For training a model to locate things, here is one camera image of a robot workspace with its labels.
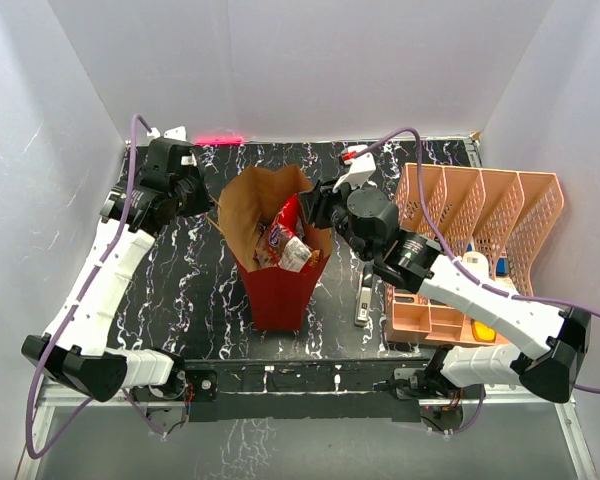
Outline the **red brown paper bag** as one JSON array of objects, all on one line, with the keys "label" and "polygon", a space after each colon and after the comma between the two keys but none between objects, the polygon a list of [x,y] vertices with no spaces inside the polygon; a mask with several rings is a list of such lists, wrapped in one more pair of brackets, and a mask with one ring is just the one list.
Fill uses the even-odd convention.
[{"label": "red brown paper bag", "polygon": [[276,171],[249,166],[222,190],[216,229],[223,235],[242,280],[252,320],[258,330],[298,331],[314,288],[332,252],[332,235],[301,217],[298,237],[312,250],[312,258],[298,273],[278,266],[283,247],[267,246],[266,233],[285,201],[310,192],[312,183],[296,165]]}]

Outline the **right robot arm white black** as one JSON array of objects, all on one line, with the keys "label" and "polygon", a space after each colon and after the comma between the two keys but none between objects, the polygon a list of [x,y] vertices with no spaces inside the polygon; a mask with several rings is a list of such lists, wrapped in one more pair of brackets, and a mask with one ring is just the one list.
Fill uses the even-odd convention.
[{"label": "right robot arm white black", "polygon": [[570,399],[589,345],[590,314],[498,295],[487,281],[468,278],[438,242],[402,228],[398,207],[376,188],[334,191],[329,182],[317,183],[298,199],[306,224],[334,229],[385,283],[449,306],[507,340],[442,345],[398,388],[449,397],[473,385],[509,385],[554,403]]}]

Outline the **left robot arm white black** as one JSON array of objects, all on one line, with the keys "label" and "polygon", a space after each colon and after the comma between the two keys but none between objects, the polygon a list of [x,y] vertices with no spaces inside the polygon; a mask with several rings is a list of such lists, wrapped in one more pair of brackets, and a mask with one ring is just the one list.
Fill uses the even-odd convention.
[{"label": "left robot arm white black", "polygon": [[121,389],[144,386],[174,399],[187,383],[171,354],[107,345],[122,297],[162,230],[178,217],[211,208],[193,144],[162,136],[138,151],[142,163],[132,181],[121,179],[111,189],[91,251],[64,305],[43,334],[27,336],[21,347],[45,376],[99,402]]}]

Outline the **red cookie snack bag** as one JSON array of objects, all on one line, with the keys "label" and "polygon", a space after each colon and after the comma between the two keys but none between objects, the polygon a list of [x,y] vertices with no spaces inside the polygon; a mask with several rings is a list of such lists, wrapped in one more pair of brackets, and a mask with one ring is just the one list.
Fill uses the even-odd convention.
[{"label": "red cookie snack bag", "polygon": [[298,194],[291,195],[276,214],[266,233],[268,247],[282,248],[283,243],[296,236],[300,221]]}]

